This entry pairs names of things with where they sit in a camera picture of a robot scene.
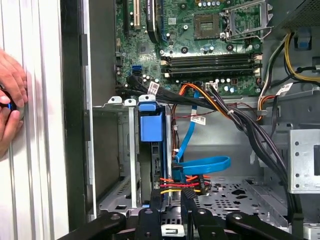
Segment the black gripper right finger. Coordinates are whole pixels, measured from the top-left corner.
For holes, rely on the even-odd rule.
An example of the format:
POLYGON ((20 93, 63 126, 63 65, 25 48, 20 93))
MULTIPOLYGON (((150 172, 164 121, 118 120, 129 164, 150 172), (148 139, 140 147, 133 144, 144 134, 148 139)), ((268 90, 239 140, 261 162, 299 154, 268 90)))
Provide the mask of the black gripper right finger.
POLYGON ((262 221, 256 215, 236 211, 225 219, 206 208, 198 208, 196 193, 182 191, 182 223, 187 240, 297 240, 291 233, 262 221))

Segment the person's hand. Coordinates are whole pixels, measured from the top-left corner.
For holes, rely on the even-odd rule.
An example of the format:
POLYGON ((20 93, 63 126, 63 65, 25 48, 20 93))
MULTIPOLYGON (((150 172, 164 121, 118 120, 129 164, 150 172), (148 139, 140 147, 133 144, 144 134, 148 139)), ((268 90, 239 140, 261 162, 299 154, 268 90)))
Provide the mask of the person's hand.
POLYGON ((8 105, 14 103, 23 108, 28 102, 26 73, 3 49, 0 50, 0 85, 4 87, 0 91, 0 156, 3 157, 23 125, 20 111, 10 110, 8 105))

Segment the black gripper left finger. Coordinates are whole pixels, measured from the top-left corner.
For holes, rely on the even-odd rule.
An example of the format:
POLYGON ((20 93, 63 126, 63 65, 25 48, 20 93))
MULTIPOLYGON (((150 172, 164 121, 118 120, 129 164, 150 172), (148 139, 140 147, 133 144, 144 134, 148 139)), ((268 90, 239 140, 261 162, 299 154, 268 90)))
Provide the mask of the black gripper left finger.
POLYGON ((62 236, 61 240, 161 240, 161 208, 163 197, 159 189, 150 195, 149 207, 137 215, 105 212, 97 219, 62 236))

